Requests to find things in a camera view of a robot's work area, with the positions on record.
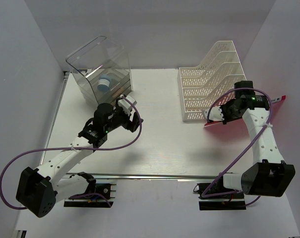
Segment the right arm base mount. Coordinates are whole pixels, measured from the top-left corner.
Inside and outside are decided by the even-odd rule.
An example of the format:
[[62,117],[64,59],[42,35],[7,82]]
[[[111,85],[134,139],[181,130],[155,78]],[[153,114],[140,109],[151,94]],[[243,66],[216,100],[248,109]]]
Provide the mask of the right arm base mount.
[[202,193],[208,185],[208,183],[197,183],[193,189],[193,193],[198,195],[200,211],[246,210],[244,194],[241,192],[220,196],[202,197]]

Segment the blue white small jar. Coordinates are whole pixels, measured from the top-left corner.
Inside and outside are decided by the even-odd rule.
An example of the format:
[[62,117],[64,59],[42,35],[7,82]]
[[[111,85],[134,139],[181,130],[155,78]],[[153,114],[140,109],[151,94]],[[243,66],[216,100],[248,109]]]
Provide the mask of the blue white small jar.
[[104,93],[108,92],[110,90],[111,81],[112,79],[108,75],[101,75],[98,80],[97,89]]

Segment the orange highlighter pen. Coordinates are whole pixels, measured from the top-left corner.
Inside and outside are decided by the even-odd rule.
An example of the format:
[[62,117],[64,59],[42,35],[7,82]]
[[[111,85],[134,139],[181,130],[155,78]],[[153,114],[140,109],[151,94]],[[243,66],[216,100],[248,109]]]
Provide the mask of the orange highlighter pen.
[[124,91],[125,91],[125,89],[123,89],[123,88],[118,89],[118,90],[113,94],[113,97],[114,97],[114,98],[119,97],[121,94],[124,93]]

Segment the clear acrylic drawer organizer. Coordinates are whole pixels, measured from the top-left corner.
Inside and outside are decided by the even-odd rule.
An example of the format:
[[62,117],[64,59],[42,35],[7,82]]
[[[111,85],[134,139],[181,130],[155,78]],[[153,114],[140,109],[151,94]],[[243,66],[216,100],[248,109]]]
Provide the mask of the clear acrylic drawer organizer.
[[[120,88],[124,95],[133,91],[130,60],[125,48],[105,36],[85,43],[65,58],[86,103],[93,108],[101,103],[115,104],[113,94]],[[99,77],[112,81],[108,92],[97,89]]]

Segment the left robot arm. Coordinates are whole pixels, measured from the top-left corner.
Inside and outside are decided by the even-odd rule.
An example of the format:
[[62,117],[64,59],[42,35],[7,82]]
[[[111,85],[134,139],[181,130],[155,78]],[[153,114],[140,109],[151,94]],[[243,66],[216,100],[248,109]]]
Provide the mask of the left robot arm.
[[96,192],[96,180],[80,172],[64,176],[81,160],[96,150],[103,150],[108,133],[123,127],[135,132],[142,130],[143,120],[131,97],[118,99],[115,105],[100,104],[69,147],[35,169],[27,167],[21,173],[16,200],[38,218],[47,215],[53,206],[67,198],[90,198]]

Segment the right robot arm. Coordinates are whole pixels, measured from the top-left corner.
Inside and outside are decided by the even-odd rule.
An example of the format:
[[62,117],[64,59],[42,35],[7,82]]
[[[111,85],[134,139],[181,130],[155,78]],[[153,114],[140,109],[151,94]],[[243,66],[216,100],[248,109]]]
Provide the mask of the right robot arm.
[[246,195],[281,197],[295,176],[295,168],[285,162],[267,122],[272,114],[269,101],[256,95],[252,81],[237,82],[234,88],[235,97],[220,107],[223,124],[243,119],[253,143],[253,165],[243,173],[224,174],[215,192],[222,198],[233,189]]

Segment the red plastic folder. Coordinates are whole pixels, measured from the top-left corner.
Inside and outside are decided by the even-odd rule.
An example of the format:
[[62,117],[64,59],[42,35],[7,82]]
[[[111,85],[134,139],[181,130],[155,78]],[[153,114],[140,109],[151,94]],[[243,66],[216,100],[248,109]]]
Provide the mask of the red plastic folder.
[[[282,101],[286,100],[286,98],[287,98],[287,96],[283,95],[281,97],[274,98],[271,101],[272,101],[272,104],[276,104],[276,103],[279,103],[279,102],[282,102]],[[221,121],[207,122],[204,125],[204,127],[212,126],[212,125],[219,124],[219,123],[222,123],[222,122]]]

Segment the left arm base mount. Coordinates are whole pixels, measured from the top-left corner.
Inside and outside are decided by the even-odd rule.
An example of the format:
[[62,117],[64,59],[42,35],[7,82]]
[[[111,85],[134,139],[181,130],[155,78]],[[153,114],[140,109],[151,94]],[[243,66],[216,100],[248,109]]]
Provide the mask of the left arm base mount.
[[64,207],[69,208],[111,208],[116,197],[117,181],[109,178],[97,178],[91,174],[80,172],[72,174],[69,178],[79,177],[84,179],[85,191],[76,193],[78,198],[64,200]]

